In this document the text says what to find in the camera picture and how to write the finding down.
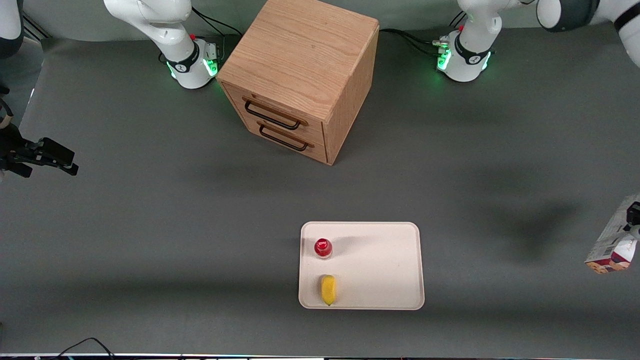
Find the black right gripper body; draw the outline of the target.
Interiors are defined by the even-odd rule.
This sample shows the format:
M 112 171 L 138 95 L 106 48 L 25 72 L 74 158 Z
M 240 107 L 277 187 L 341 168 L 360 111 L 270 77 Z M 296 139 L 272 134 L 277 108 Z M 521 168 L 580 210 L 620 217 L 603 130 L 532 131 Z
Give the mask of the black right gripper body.
M 25 139 L 15 125 L 7 125 L 0 130 L 0 159 L 2 165 L 17 163 L 33 164 L 38 155 L 37 144 Z

